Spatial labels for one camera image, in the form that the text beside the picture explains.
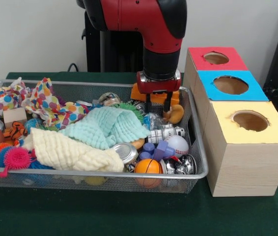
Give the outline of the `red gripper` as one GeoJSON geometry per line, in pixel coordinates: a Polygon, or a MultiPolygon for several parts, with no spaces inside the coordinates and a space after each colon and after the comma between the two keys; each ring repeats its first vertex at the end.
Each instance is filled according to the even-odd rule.
{"type": "Polygon", "coordinates": [[[164,102],[164,112],[170,110],[173,92],[179,90],[181,86],[181,73],[176,71],[174,77],[169,80],[152,80],[144,75],[142,71],[137,73],[137,86],[141,94],[146,94],[146,110],[151,111],[152,93],[167,92],[164,102]]]}

